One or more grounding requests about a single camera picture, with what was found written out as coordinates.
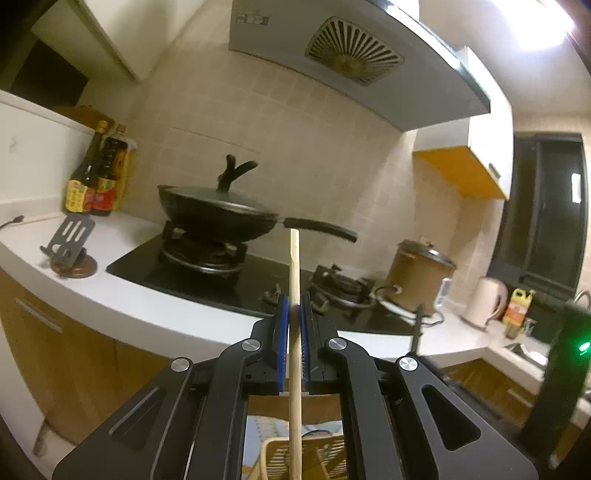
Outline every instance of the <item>gas stove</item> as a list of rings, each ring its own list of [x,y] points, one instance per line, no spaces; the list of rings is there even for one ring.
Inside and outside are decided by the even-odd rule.
[[[246,245],[191,239],[170,224],[162,235],[140,245],[107,267],[130,282],[204,305],[255,317],[272,316],[277,297],[289,289],[289,266],[250,255]],[[337,329],[412,335],[412,327],[369,296],[373,282],[353,280],[340,269],[301,270],[314,310]]]

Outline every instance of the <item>electric kettle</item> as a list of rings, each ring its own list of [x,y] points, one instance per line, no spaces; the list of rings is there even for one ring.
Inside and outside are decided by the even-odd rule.
[[[481,277],[461,317],[473,327],[486,330],[488,323],[498,319],[505,310],[507,297],[507,287],[503,282]]]

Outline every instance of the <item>yellow bottle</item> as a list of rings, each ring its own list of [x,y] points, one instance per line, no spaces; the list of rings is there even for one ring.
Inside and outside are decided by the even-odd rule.
[[[507,338],[516,338],[519,335],[527,310],[534,298],[534,293],[534,290],[526,292],[521,288],[516,288],[513,291],[509,306],[503,316],[503,324],[506,326],[505,336]]]
[[[126,138],[125,141],[128,144],[127,150],[121,150],[117,154],[115,165],[113,166],[113,172],[118,179],[117,194],[115,201],[113,202],[113,210],[119,210],[121,207],[121,200],[125,194],[125,187],[127,185],[127,180],[129,179],[129,164],[131,163],[131,157],[134,151],[137,149],[134,140]]]

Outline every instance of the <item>wooden stick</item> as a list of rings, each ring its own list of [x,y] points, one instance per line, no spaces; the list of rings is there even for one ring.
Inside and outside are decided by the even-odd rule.
[[[290,234],[290,480],[301,480],[300,232]]]
[[[61,212],[43,213],[42,215],[32,215],[32,216],[25,215],[25,218],[23,219],[22,222],[12,223],[9,226],[18,226],[18,225],[24,225],[25,223],[40,222],[42,220],[51,220],[53,218],[58,218],[58,217],[62,217],[62,216],[64,216],[64,214]]]

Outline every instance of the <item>ceiling light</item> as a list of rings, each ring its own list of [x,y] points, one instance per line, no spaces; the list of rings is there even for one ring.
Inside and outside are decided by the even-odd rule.
[[[580,173],[573,173],[570,176],[570,183],[573,192],[573,203],[581,203],[581,175]]]
[[[491,0],[502,12],[523,50],[560,45],[574,22],[556,0]]]

